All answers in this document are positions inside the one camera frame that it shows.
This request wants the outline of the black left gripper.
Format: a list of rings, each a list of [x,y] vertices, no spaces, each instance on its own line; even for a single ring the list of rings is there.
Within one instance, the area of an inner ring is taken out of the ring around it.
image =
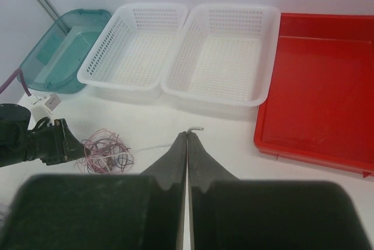
[[[24,162],[40,159],[46,165],[57,165],[84,157],[85,146],[75,138],[65,119],[40,119],[27,132]]]

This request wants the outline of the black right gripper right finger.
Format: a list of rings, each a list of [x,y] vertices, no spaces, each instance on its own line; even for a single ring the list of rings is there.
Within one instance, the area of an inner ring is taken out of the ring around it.
[[[347,192],[327,181],[241,180],[187,136],[192,249],[371,249]]]

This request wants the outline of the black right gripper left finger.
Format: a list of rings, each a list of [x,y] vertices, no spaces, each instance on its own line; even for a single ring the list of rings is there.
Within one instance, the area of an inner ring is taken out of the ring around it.
[[[145,171],[36,175],[18,190],[2,249],[181,249],[187,134]]]

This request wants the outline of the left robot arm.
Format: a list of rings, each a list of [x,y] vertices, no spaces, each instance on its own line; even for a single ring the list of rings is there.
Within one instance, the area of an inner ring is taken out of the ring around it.
[[[41,160],[58,165],[87,156],[91,151],[75,138],[65,119],[44,117],[28,129],[31,111],[1,104],[1,167]]]

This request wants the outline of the teal transparent plastic bin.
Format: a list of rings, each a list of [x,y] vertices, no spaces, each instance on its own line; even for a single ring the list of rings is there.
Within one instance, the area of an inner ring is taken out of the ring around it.
[[[111,19],[103,9],[75,9],[59,17],[20,65],[28,88],[59,94],[81,91],[77,73]]]

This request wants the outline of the white perforated basket left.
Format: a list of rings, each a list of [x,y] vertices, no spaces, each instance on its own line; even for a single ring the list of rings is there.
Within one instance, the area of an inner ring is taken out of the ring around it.
[[[152,100],[184,26],[188,7],[135,3],[119,7],[84,59],[77,79],[105,96]]]

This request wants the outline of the white perforated basket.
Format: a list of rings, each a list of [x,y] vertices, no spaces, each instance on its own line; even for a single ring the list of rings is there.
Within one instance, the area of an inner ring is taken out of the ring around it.
[[[161,88],[183,100],[256,107],[265,102],[281,12],[265,5],[194,7],[168,57]]]
[[[84,59],[77,79],[105,96],[152,100],[184,26],[188,7],[135,3],[119,7]]]

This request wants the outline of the red plastic tray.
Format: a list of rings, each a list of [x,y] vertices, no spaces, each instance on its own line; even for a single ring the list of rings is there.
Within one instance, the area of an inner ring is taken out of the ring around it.
[[[373,176],[373,16],[282,14],[254,145]]]

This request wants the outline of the white perforated basket right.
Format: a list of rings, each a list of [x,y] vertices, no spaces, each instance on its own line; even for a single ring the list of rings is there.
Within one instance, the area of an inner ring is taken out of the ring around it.
[[[281,12],[265,5],[194,7],[168,57],[161,88],[183,100],[256,107],[265,102]]]

